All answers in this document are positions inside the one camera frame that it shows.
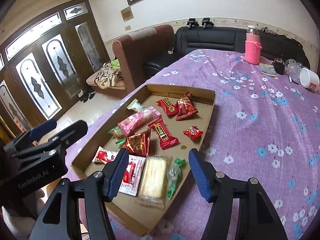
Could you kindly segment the long red snack packet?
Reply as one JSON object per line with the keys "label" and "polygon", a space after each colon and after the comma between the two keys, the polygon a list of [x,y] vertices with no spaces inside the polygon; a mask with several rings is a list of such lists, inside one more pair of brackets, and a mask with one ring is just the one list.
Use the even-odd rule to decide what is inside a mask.
{"label": "long red snack packet", "polygon": [[177,104],[172,104],[171,101],[168,98],[162,98],[158,101],[156,101],[157,105],[161,107],[164,111],[164,113],[167,116],[174,116],[178,114],[178,107]]}

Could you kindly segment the red white snack packet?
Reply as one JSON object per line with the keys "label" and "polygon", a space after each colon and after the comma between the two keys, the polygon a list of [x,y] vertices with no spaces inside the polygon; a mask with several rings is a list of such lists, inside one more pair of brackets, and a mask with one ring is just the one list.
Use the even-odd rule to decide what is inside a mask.
{"label": "red white snack packet", "polygon": [[101,146],[99,146],[92,162],[93,163],[102,163],[102,164],[107,164],[111,161],[114,161],[114,159],[116,158],[118,152],[115,151],[109,151],[106,150],[104,148],[102,148]]}

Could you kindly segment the green orange pastry packet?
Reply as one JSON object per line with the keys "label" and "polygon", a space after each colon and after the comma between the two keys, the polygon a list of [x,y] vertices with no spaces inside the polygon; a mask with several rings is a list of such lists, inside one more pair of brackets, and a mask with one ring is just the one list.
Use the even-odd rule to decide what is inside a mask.
{"label": "green orange pastry packet", "polygon": [[108,134],[111,134],[115,140],[116,145],[121,146],[125,142],[125,135],[122,129],[119,126],[116,126],[108,131]]}

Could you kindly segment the pink strawberry snack packet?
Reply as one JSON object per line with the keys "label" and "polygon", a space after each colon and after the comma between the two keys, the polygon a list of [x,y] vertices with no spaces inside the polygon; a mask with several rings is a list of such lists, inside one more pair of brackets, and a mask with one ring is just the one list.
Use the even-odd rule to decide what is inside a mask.
{"label": "pink strawberry snack packet", "polygon": [[128,110],[133,110],[134,113],[118,123],[119,128],[122,130],[125,137],[133,135],[136,129],[140,126],[146,125],[159,117],[161,113],[152,106],[144,106],[134,99],[128,106]]}

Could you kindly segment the green clear candy packet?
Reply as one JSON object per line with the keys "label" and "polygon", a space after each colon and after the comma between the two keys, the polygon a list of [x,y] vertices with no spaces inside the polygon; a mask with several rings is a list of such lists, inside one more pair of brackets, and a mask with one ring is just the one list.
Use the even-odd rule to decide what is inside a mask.
{"label": "green clear candy packet", "polygon": [[186,160],[183,158],[176,158],[172,164],[170,165],[167,171],[167,180],[168,180],[168,187],[167,187],[167,198],[171,199],[176,191],[176,187],[178,181],[181,176],[181,167],[186,165]]}

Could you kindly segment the patterned clothes pile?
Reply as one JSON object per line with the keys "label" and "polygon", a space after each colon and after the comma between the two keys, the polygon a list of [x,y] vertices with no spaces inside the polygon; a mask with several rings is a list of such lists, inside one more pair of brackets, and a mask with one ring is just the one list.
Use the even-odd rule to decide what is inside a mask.
{"label": "patterned clothes pile", "polygon": [[100,89],[126,89],[118,59],[104,63],[94,81]]}

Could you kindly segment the shiny red chips bag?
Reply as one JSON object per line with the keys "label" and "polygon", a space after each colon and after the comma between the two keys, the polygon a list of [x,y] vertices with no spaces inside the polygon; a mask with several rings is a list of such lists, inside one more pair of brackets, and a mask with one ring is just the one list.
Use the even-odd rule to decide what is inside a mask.
{"label": "shiny red chips bag", "polygon": [[176,121],[188,119],[199,112],[198,109],[193,105],[191,98],[191,92],[186,92],[180,99],[178,99],[178,114],[176,116]]}
{"label": "shiny red chips bag", "polygon": [[151,129],[147,129],[144,132],[126,138],[123,148],[135,155],[146,157],[149,155],[150,139]]}

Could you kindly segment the small booklet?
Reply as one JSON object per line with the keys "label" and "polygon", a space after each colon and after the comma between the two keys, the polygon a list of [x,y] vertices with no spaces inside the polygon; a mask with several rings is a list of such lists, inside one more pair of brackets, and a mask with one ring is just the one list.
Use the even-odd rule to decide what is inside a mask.
{"label": "small booklet", "polygon": [[273,65],[271,64],[265,64],[265,63],[259,63],[260,72],[264,75],[271,76],[271,77],[277,77],[277,72]]}

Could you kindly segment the pink sleeved thermos bottle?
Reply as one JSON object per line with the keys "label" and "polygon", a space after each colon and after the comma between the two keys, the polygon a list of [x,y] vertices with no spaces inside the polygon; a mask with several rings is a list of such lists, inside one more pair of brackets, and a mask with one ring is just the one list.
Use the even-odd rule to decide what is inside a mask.
{"label": "pink sleeved thermos bottle", "polygon": [[253,65],[260,63],[260,52],[262,45],[260,36],[255,26],[249,25],[246,31],[245,60]]}

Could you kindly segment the white red sachet packet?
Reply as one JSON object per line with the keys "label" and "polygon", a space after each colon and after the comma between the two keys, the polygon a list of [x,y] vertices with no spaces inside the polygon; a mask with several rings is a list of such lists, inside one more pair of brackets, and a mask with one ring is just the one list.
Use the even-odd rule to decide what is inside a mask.
{"label": "white red sachet packet", "polygon": [[129,162],[119,188],[120,193],[133,197],[137,195],[145,161],[146,157],[129,155]]}

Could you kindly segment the clear glass cup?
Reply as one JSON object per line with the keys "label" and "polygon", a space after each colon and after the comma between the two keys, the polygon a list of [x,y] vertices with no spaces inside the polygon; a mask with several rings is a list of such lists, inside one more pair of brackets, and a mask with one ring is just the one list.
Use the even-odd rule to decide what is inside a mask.
{"label": "clear glass cup", "polygon": [[299,82],[302,67],[303,65],[294,59],[288,59],[285,62],[285,72],[287,75],[291,76],[291,79],[295,82]]}

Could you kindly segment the white plastic jar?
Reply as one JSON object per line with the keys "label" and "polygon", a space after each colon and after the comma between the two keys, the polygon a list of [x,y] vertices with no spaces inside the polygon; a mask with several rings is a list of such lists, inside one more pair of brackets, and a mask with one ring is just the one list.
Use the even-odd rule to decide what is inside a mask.
{"label": "white plastic jar", "polygon": [[317,91],[319,89],[319,76],[309,70],[308,68],[302,68],[300,70],[300,84],[309,90]]}

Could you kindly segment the dark wooden glass door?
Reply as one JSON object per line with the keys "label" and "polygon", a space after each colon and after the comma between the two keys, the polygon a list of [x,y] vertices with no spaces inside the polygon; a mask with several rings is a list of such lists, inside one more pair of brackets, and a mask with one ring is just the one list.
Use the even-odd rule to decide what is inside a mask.
{"label": "dark wooden glass door", "polygon": [[11,135],[61,118],[110,60],[89,0],[55,6],[1,44],[1,117]]}

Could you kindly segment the small red candy packet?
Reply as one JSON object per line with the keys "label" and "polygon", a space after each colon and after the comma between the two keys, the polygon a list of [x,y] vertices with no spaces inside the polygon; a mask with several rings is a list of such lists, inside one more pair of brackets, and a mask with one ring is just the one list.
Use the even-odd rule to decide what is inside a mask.
{"label": "small red candy packet", "polygon": [[197,126],[190,126],[188,129],[183,131],[183,134],[193,142],[198,142],[202,138],[203,131],[199,130]]}

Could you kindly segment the black shoes on floor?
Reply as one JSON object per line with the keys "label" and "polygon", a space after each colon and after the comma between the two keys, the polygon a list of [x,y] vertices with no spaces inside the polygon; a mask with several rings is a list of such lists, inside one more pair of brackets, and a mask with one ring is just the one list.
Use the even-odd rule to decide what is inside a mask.
{"label": "black shoes on floor", "polygon": [[86,103],[88,100],[93,99],[95,96],[95,91],[93,88],[89,88],[86,90],[81,90],[78,94],[78,98],[81,102]]}

